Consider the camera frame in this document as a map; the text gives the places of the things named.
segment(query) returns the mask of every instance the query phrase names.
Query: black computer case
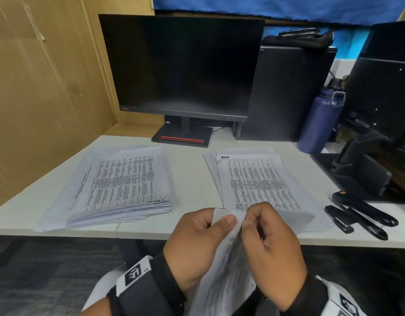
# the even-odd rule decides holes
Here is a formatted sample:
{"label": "black computer case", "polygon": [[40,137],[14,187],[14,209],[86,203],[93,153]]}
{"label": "black computer case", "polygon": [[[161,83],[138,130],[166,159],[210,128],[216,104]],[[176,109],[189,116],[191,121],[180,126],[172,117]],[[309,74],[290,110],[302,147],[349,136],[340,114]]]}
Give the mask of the black computer case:
{"label": "black computer case", "polygon": [[262,46],[248,119],[236,122],[236,139],[297,141],[311,103],[326,81],[337,49]]}

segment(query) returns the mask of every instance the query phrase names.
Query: water bottle handle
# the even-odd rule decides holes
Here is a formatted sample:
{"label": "water bottle handle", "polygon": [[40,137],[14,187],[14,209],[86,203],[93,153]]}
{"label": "water bottle handle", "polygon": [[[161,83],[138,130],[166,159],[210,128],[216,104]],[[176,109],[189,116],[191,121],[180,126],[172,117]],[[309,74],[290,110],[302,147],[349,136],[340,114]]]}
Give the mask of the water bottle handle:
{"label": "water bottle handle", "polygon": [[[342,104],[334,104],[334,95],[335,94],[343,94]],[[344,91],[335,91],[335,92],[333,92],[332,97],[330,98],[330,105],[334,106],[334,107],[340,107],[340,106],[343,106],[345,104],[345,100],[346,100],[346,92],[344,92]]]}

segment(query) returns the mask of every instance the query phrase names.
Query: black monitor screen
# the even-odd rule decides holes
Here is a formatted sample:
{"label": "black monitor screen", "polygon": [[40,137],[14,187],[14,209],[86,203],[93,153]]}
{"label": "black monitor screen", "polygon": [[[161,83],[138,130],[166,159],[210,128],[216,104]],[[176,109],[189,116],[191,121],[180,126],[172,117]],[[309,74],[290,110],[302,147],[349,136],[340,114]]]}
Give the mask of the black monitor screen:
{"label": "black monitor screen", "polygon": [[264,20],[99,18],[121,110],[247,117]]}

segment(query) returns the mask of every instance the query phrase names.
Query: cardboard partition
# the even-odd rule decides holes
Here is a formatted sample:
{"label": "cardboard partition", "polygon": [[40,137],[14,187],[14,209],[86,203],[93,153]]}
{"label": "cardboard partition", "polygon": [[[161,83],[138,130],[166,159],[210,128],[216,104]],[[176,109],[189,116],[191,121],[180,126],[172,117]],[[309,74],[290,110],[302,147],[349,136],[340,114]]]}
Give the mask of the cardboard partition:
{"label": "cardboard partition", "polygon": [[0,0],[0,205],[115,121],[163,123],[120,112],[98,13],[154,10],[152,0]]}

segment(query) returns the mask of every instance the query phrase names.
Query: white desk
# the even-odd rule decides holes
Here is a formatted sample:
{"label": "white desk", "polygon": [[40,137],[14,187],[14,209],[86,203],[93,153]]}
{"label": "white desk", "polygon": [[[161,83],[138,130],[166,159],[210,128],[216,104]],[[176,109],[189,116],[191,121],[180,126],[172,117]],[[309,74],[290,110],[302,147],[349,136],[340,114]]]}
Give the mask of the white desk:
{"label": "white desk", "polygon": [[[126,144],[151,144],[151,140],[140,137],[101,136],[90,146]],[[309,155],[299,152],[293,143],[236,141],[229,129],[223,129],[213,133],[209,149],[255,146],[272,146],[281,155],[283,163],[290,172],[322,207],[332,204],[329,197],[338,191],[337,187]],[[178,202],[171,213],[149,217],[137,223],[97,225],[45,233],[33,232],[34,226],[66,185],[87,148],[2,205],[0,235],[167,239],[184,213],[204,207],[222,206],[203,158],[207,149],[163,144],[178,196]],[[387,230],[389,241],[380,241],[355,225],[355,232],[348,235],[336,226],[325,233],[301,233],[298,235],[301,244],[405,248],[405,206],[384,203],[374,206],[395,216],[400,222],[399,226]]]}

